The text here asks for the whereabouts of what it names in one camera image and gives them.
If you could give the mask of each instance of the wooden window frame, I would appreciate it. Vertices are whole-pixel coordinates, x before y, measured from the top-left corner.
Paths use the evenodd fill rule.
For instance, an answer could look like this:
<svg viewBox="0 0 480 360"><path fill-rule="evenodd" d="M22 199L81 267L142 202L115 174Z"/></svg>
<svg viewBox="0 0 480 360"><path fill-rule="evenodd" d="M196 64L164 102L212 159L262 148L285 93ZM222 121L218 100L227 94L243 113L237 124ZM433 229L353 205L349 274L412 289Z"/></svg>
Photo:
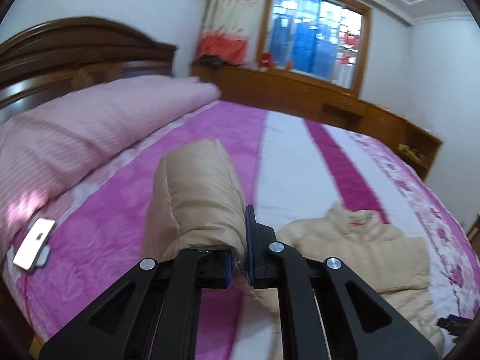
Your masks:
<svg viewBox="0 0 480 360"><path fill-rule="evenodd" d="M328 90L339 92L344 95L352 96L358 98L360 89L362 87L363 74L365 72L365 65L367 62L368 49L370 43L370 22L371 22L371 8L367 5L364 5L356 0L334 0L346 4L347 8L361 14L363 16L362 25L361 25L361 39L360 47L358 49L358 60L357 68L355 70L355 76L352 82L351 88L343 88L341 86L332 84L329 81L322 80L320 78L315 78L308 74L296 73L294 71L287 71L285 69L273 69L275 74L290 77L298 81L302 81L308 84L316 85ZM256 61L261 62L263 48L266 42L268 22L271 15L272 0L265 0L265 6L263 7L263 17L260 27L260 33L258 36L258 47Z"/></svg>

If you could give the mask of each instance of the metal screw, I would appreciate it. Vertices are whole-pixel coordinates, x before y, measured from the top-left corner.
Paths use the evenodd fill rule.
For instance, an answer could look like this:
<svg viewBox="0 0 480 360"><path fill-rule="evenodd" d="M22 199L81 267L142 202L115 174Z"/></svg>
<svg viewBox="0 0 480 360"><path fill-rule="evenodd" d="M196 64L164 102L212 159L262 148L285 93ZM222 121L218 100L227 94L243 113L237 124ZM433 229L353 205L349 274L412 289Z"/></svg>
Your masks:
<svg viewBox="0 0 480 360"><path fill-rule="evenodd" d="M342 261L336 258L331 258L327 260L327 266L332 269L338 269L342 266Z"/></svg>
<svg viewBox="0 0 480 360"><path fill-rule="evenodd" d="M272 242L270 245L268 245L268 249L278 253L284 250L285 247L280 242Z"/></svg>
<svg viewBox="0 0 480 360"><path fill-rule="evenodd" d="M155 260L154 259L143 259L140 261L140 268L142 268L144 271L148 271L149 269L152 269L155 266Z"/></svg>

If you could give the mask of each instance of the curtain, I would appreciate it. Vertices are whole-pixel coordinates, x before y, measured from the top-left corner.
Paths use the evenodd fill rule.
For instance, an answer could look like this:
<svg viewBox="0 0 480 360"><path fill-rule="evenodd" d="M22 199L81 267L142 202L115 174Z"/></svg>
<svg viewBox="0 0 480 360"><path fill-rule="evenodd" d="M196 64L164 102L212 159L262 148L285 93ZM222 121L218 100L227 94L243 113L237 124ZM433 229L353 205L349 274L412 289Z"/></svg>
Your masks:
<svg viewBox="0 0 480 360"><path fill-rule="evenodd" d="M224 62L240 65L248 42L258 30L254 11L261 0L210 0L197 58L218 56Z"/></svg>

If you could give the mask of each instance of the phone screen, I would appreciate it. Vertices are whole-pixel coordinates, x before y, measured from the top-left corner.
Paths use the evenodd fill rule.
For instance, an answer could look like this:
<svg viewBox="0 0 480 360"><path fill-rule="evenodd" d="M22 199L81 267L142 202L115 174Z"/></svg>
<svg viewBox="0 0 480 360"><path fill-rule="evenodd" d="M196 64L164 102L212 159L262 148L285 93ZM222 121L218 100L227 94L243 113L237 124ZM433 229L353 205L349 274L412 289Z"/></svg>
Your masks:
<svg viewBox="0 0 480 360"><path fill-rule="evenodd" d="M27 271L31 269L54 225L53 219L37 219L15 254L13 263Z"/></svg>

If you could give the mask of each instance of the wooden dresser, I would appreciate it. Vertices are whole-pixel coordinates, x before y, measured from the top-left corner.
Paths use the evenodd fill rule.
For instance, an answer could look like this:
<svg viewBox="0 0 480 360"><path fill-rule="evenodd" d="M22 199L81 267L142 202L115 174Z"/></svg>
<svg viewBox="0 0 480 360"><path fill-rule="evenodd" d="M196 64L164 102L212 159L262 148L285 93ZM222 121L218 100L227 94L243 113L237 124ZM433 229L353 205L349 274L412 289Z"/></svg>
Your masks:
<svg viewBox="0 0 480 360"><path fill-rule="evenodd" d="M480 256L480 215L477 214L477 219L467 235L473 250Z"/></svg>
<svg viewBox="0 0 480 360"><path fill-rule="evenodd" d="M260 71L196 64L191 66L191 75L215 83L225 101L285 112L374 137L412 166L422 180L442 144L408 120L352 95L332 91L330 84L311 76L282 69ZM399 151L399 144L416 149L418 156Z"/></svg>

